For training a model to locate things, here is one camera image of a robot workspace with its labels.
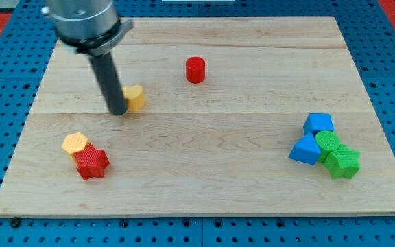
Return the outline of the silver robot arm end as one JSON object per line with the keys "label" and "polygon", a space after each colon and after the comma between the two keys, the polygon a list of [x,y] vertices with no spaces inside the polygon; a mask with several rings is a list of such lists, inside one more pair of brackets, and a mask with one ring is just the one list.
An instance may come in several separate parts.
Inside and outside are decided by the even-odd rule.
{"label": "silver robot arm end", "polygon": [[41,12],[64,44],[92,57],[111,52],[134,27],[121,21],[113,0],[45,0]]}

